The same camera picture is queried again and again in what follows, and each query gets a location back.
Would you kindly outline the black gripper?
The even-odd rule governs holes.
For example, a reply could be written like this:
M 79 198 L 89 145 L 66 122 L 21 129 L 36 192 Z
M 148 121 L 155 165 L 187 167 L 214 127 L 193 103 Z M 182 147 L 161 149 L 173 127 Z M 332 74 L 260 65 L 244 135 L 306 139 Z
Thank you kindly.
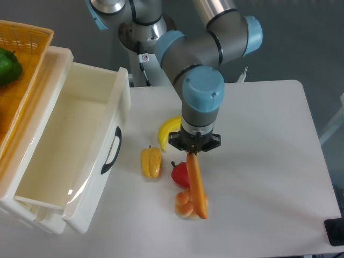
M 180 151 L 191 152 L 198 155 L 200 152 L 208 152 L 221 146 L 221 135 L 212 132 L 202 135 L 197 132 L 192 135 L 185 130 L 169 133 L 168 143 Z

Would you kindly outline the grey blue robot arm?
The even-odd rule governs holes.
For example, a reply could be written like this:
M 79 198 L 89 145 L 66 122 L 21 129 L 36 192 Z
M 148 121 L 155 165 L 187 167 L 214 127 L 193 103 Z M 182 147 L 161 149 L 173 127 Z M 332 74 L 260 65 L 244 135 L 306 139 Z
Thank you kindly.
M 118 25 L 121 44 L 137 55 L 153 54 L 182 102 L 180 118 L 169 119 L 158 131 L 162 150 L 170 144 L 189 153 L 207 152 L 221 144 L 214 134 L 224 98 L 221 64 L 257 50 L 263 40 L 260 22 L 241 16 L 232 1 L 194 1 L 205 33 L 188 39 L 162 11 L 161 1 L 87 1 L 100 30 Z

